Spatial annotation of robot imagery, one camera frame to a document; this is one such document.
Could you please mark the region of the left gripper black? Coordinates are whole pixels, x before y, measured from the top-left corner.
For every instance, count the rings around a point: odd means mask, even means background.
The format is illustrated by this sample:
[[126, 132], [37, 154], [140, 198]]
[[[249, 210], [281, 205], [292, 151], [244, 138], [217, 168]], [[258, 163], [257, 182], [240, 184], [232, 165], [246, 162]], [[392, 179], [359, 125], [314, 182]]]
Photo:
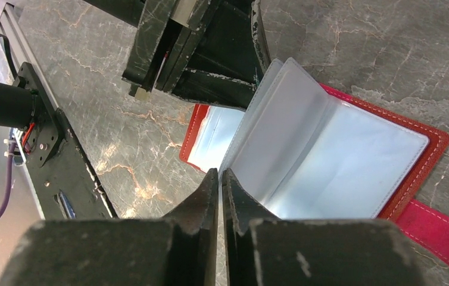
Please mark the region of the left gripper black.
[[272, 59], [261, 1], [92, 1], [136, 27], [129, 94], [245, 109]]

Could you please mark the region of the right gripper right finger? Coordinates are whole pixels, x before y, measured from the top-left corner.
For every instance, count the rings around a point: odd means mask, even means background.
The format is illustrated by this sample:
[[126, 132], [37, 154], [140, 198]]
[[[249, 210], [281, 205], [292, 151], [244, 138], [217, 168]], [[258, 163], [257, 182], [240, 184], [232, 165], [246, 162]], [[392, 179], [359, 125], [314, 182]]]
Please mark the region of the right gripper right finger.
[[423, 285], [408, 239], [381, 219], [283, 220], [222, 175], [229, 285]]

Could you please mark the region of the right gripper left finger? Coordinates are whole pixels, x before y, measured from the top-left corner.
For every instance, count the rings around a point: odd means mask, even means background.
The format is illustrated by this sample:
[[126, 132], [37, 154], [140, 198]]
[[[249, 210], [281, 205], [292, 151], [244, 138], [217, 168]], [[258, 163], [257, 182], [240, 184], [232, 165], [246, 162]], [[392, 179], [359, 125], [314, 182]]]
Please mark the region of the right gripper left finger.
[[158, 219], [56, 220], [19, 240], [0, 285], [214, 285], [219, 174]]

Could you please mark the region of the red leather card holder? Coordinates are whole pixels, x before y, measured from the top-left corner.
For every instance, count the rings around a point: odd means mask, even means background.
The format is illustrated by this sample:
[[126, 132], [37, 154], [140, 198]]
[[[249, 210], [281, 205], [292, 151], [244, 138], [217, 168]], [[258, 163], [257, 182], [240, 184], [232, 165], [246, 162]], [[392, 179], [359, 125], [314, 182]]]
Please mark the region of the red leather card holder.
[[248, 108], [197, 104], [180, 159], [232, 169], [282, 219], [395, 222], [449, 266], [449, 217], [415, 194], [449, 134], [317, 83], [294, 59], [269, 65]]

